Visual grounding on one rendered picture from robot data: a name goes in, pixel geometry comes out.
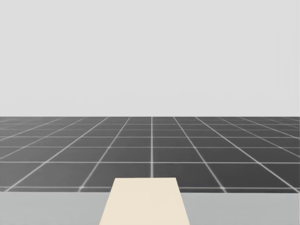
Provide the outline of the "tall board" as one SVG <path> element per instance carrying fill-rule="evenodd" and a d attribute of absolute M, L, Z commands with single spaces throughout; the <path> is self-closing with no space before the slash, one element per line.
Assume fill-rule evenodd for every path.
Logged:
<path fill-rule="evenodd" d="M 99 225 L 190 225 L 175 178 L 116 178 Z"/>

